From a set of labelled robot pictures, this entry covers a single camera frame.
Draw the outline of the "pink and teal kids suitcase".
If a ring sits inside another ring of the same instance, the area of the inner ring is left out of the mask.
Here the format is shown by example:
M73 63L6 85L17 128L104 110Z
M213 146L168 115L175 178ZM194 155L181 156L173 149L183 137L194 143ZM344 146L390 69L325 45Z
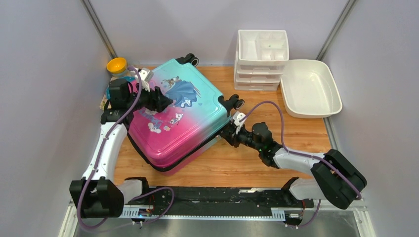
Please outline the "pink and teal kids suitcase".
M171 100L162 112L141 108L133 113L127 136L156 171L174 173L217 142L232 110L244 105L237 94L223 93L197 70L192 53L153 70L151 86Z

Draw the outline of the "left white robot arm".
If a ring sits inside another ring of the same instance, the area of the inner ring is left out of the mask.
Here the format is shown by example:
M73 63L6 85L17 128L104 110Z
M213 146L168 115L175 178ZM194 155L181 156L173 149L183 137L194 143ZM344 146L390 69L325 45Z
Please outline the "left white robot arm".
M158 86L148 87L143 81L132 85L125 79L113 80L108 93L93 157L82 178L73 180L69 187L79 220L117 218L128 202L134 200L140 205L149 202L151 191L146 188L145 178L128 178L115 185L114 169L133 113L142 108L159 113L173 102Z

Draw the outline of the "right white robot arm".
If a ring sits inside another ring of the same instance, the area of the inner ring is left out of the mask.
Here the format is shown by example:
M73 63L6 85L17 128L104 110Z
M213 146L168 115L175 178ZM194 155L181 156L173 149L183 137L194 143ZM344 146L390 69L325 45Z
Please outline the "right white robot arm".
M338 150L326 153L307 153L291 150L273 139L264 122L256 123L248 131L230 122L220 132L231 146L247 146L258 152L260 160L268 167L292 169L312 175L311 179L294 178L284 185L282 201L286 206L296 206L303 199L327 199L340 209L360 200L366 187L366 178Z

